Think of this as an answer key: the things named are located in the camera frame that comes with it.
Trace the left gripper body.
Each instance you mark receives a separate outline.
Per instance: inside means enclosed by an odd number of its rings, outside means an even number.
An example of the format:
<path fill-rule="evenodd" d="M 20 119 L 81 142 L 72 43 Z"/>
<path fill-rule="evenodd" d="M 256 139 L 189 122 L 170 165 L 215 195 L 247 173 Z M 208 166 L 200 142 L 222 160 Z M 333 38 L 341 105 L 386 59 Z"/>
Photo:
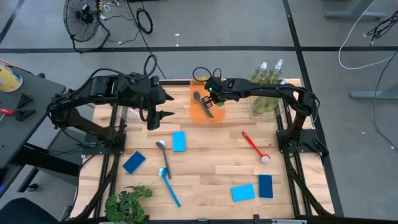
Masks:
<path fill-rule="evenodd" d="M 148 109 L 149 100 L 150 107 L 164 104 L 167 100 L 167 93 L 160 84 L 158 76 L 145 77 L 144 75 L 136 75 L 136 85 L 141 91 L 141 95 L 137 97 L 136 108 Z"/>

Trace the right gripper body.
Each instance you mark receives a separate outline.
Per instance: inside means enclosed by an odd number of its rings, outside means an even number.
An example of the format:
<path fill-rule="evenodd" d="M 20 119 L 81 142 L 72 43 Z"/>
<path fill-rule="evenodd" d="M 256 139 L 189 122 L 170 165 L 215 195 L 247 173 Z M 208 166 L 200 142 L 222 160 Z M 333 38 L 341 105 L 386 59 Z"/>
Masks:
<path fill-rule="evenodd" d="M 213 103 L 224 103 L 229 100 L 239 101 L 239 95 L 230 90 L 228 84 L 216 77 L 210 77 L 205 82 L 205 90 L 210 93 L 210 100 Z"/>

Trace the light blue sponge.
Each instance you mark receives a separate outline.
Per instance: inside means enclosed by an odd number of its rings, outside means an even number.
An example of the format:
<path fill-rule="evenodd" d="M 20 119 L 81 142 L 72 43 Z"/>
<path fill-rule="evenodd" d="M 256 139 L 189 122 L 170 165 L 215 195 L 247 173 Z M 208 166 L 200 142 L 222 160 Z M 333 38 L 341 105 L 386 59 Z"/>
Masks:
<path fill-rule="evenodd" d="M 255 198 L 254 186 L 252 184 L 247 184 L 247 185 L 232 187 L 231 195 L 234 202 L 254 199 Z"/>
<path fill-rule="evenodd" d="M 172 149 L 173 152 L 186 151 L 186 137 L 185 132 L 179 131 L 172 134 Z"/>

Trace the dark blue sponge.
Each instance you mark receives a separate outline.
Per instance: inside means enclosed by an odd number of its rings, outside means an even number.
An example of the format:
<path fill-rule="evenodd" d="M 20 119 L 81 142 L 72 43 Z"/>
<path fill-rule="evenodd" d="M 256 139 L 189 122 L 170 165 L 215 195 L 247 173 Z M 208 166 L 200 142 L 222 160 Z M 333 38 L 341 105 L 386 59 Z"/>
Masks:
<path fill-rule="evenodd" d="M 146 160 L 144 155 L 136 151 L 124 164 L 123 168 L 128 174 L 133 174 Z"/>
<path fill-rule="evenodd" d="M 259 196 L 261 198 L 272 198 L 272 176 L 271 175 L 259 175 Z"/>

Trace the red dish brush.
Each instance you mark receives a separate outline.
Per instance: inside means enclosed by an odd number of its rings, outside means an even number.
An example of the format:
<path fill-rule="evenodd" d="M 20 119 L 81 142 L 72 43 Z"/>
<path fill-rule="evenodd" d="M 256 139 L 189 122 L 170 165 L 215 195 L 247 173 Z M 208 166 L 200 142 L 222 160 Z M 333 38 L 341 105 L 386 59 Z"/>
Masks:
<path fill-rule="evenodd" d="M 242 133 L 243 138 L 248 142 L 249 145 L 252 146 L 252 148 L 259 154 L 260 158 L 261 158 L 261 162 L 263 164 L 267 164 L 271 157 L 268 154 L 264 154 L 263 152 L 261 152 L 261 150 L 255 145 L 254 141 L 249 137 L 249 135 L 243 131 Z"/>

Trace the orange plastic bin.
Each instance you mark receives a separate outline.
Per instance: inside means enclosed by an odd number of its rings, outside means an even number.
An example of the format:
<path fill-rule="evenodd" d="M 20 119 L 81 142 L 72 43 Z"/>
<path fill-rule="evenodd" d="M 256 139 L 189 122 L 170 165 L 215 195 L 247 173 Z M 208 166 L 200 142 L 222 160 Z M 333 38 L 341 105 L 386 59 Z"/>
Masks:
<path fill-rule="evenodd" d="M 203 109 L 200 102 L 194 99 L 194 92 L 199 92 L 200 99 L 205 96 L 209 96 L 210 93 L 204 88 L 205 83 L 197 82 L 196 80 L 190 80 L 190 117 L 194 123 L 219 123 L 224 120 L 226 116 L 225 107 L 219 108 L 216 104 L 213 104 L 209 108 L 210 113 L 213 117 L 209 117 L 205 110 Z"/>

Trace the green leafy plant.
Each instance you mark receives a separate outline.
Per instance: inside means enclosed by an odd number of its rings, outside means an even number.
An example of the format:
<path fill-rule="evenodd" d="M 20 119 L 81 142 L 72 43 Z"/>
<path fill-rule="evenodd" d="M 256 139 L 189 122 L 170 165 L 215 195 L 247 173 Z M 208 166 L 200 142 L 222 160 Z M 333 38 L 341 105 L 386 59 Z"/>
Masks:
<path fill-rule="evenodd" d="M 144 185 L 127 186 L 106 200 L 106 218 L 114 223 L 143 224 L 146 214 L 140 202 L 152 196 L 153 191 Z"/>

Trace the black floor fan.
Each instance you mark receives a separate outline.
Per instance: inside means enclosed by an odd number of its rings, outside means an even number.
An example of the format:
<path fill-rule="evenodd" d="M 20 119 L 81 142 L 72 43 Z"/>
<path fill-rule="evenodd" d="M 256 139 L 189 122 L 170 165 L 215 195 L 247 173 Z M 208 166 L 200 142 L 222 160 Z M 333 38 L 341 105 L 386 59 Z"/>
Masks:
<path fill-rule="evenodd" d="M 110 31 L 101 22 L 100 0 L 65 0 L 63 23 L 74 51 L 80 54 L 97 52 L 110 37 Z M 96 35 L 99 28 L 105 30 L 105 38 L 97 48 L 87 50 L 76 48 L 76 42 L 88 42 Z"/>

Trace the grey side table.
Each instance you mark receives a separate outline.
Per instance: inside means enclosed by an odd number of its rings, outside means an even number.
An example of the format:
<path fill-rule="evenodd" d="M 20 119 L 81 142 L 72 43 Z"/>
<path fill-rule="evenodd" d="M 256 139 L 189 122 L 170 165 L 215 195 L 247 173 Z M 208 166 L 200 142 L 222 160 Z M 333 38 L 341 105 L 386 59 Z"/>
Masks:
<path fill-rule="evenodd" d="M 72 176 L 78 175 L 79 168 L 78 164 L 51 156 L 43 149 L 35 150 L 26 146 L 47 117 L 46 108 L 52 97 L 63 93 L 65 87 L 19 68 L 12 70 L 22 77 L 23 82 L 16 91 L 0 91 L 0 106 L 15 109 L 21 95 L 25 94 L 33 99 L 27 108 L 35 110 L 35 113 L 22 122 L 17 121 L 14 116 L 5 116 L 0 120 L 0 169 L 6 170 L 0 181 L 0 198 L 26 165 Z"/>

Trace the black triangular part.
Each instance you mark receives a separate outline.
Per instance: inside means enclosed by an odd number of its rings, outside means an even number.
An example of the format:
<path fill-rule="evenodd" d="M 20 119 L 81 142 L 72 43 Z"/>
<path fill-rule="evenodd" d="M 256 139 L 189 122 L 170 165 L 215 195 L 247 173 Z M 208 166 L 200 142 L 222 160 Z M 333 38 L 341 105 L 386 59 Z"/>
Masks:
<path fill-rule="evenodd" d="M 22 93 L 22 94 L 21 94 L 21 97 L 20 97 L 20 99 L 19 99 L 19 101 L 18 101 L 18 103 L 17 103 L 16 108 L 17 108 L 17 109 L 21 109 L 21 108 L 23 108 L 25 105 L 27 105 L 27 104 L 29 104 L 29 103 L 31 103 L 31 102 L 33 102 L 33 99 L 32 99 L 30 96 L 28 96 L 28 95 Z"/>
<path fill-rule="evenodd" d="M 15 110 L 15 119 L 19 122 L 23 122 L 29 116 L 33 115 L 36 110 Z"/>

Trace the grey desk foot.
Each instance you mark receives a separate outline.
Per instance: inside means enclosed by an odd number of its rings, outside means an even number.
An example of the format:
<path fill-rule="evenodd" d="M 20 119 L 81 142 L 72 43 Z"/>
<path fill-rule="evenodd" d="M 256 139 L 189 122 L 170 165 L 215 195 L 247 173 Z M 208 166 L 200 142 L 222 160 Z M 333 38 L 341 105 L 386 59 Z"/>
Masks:
<path fill-rule="evenodd" d="M 384 91 L 351 91 L 349 97 L 352 99 L 398 100 L 398 84 Z"/>
<path fill-rule="evenodd" d="M 369 11 L 374 0 L 359 0 L 350 11 L 326 11 L 324 16 L 328 19 L 359 19 L 380 20 L 387 16 L 384 12 Z"/>

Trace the dark blue chair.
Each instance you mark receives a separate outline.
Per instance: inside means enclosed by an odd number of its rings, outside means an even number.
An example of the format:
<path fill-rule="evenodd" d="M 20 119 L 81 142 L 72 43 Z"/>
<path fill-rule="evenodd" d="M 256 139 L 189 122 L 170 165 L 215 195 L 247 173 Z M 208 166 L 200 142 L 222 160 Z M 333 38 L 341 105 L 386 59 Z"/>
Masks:
<path fill-rule="evenodd" d="M 0 209 L 0 224 L 49 224 L 53 222 L 58 222 L 58 220 L 27 198 L 15 198 Z"/>

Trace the black aluminium table frame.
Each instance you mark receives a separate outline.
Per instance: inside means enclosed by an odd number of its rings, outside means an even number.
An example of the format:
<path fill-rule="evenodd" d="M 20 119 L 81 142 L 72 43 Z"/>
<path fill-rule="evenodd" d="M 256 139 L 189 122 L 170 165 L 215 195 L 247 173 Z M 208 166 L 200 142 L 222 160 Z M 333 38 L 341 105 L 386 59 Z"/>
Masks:
<path fill-rule="evenodd" d="M 144 185 L 153 191 L 142 206 L 153 223 L 269 223 L 273 219 L 316 215 L 315 209 L 289 177 L 286 156 L 278 148 L 276 132 L 293 120 L 295 111 L 286 104 L 278 113 L 253 119 L 250 101 L 226 103 L 226 116 L 220 123 L 194 123 L 190 117 L 190 83 L 188 80 L 166 80 L 164 88 L 174 98 L 162 105 L 173 111 L 159 129 L 147 130 L 144 123 L 127 120 L 127 137 L 119 163 L 125 163 L 136 151 L 146 160 L 133 174 L 120 167 L 109 190 L 115 193 L 127 186 Z M 173 152 L 172 134 L 183 131 L 186 151 Z M 243 138 L 245 131 L 255 145 L 268 154 L 267 164 Z M 181 207 L 171 197 L 159 169 L 165 167 L 162 151 L 156 142 L 164 140 L 172 178 L 167 178 Z M 272 176 L 272 198 L 259 196 L 259 175 Z M 231 188 L 252 184 L 255 198 L 234 202 Z"/>

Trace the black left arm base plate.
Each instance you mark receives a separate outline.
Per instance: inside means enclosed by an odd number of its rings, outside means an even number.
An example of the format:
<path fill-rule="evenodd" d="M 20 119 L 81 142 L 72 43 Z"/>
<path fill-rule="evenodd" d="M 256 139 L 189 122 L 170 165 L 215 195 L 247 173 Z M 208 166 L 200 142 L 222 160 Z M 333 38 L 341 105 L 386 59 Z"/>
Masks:
<path fill-rule="evenodd" d="M 83 154 L 120 155 L 124 152 L 125 143 L 125 131 L 118 131 L 112 141 L 100 140 L 97 136 L 87 133 L 83 142 Z"/>

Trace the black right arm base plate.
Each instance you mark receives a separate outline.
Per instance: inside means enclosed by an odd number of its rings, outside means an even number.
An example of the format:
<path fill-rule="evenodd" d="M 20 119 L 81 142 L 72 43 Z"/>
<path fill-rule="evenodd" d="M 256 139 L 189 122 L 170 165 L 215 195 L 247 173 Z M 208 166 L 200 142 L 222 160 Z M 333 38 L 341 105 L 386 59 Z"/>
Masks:
<path fill-rule="evenodd" d="M 279 151 L 288 153 L 314 152 L 322 157 L 327 157 L 329 151 L 318 139 L 314 129 L 302 129 L 297 134 L 291 134 L 282 129 L 276 132 Z"/>

